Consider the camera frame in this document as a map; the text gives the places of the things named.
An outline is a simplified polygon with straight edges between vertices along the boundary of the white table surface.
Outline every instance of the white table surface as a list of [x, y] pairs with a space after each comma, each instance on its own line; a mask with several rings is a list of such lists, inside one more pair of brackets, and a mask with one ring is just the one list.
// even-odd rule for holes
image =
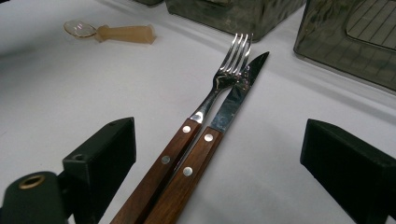
[[[250, 59], [267, 50], [270, 57], [179, 223], [354, 223], [300, 164], [308, 119], [396, 157], [395, 95], [298, 59], [292, 48], [303, 13], [253, 44]], [[96, 27], [152, 24], [158, 37], [152, 45], [78, 40], [63, 28], [73, 19]], [[170, 15], [165, 3], [1, 4], [0, 191], [33, 172], [59, 174], [62, 158], [105, 124], [134, 117], [137, 162], [101, 220], [108, 223], [205, 98], [232, 39]]]

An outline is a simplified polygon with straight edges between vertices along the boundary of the metal rivet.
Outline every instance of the metal rivet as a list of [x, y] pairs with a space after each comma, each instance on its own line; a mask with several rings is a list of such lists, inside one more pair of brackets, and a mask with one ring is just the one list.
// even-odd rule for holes
[[192, 175], [192, 169], [191, 169], [191, 167], [186, 167], [186, 168], [184, 168], [184, 170], [183, 170], [183, 175], [184, 175], [184, 176]]
[[164, 157], [161, 159], [161, 162], [162, 162], [163, 164], [167, 164], [170, 160], [171, 160], [170, 157], [164, 156]]
[[206, 142], [211, 142], [213, 140], [213, 135], [212, 134], [207, 134], [205, 135], [205, 141]]
[[190, 126], [184, 126], [183, 127], [183, 133], [189, 133], [191, 131]]

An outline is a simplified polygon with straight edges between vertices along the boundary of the knife handle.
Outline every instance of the knife handle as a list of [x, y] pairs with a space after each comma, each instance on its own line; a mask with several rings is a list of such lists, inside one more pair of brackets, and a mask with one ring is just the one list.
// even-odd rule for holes
[[177, 221], [222, 137], [222, 132], [210, 127], [205, 129], [151, 210], [145, 224], [168, 224]]

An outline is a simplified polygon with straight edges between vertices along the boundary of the spoon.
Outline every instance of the spoon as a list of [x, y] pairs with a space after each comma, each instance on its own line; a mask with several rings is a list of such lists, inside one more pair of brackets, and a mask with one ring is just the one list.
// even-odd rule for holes
[[155, 39], [154, 28], [152, 25], [148, 26], [124, 26], [110, 28], [107, 25], [100, 26], [95, 29], [93, 26], [83, 21], [67, 21], [64, 23], [64, 29], [70, 35], [75, 37], [95, 37], [99, 42], [107, 39], [114, 39], [120, 41], [128, 41], [135, 43], [152, 44]]

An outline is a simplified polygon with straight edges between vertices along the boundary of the translucent spoon handle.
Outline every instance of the translucent spoon handle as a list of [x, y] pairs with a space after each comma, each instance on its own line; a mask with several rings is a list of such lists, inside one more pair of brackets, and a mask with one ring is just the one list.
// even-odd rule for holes
[[152, 42], [154, 42], [155, 35], [154, 29], [151, 25], [115, 28], [110, 28], [107, 25], [104, 25], [97, 29], [95, 39], [99, 42], [107, 39], [114, 39], [134, 43], [152, 44]]

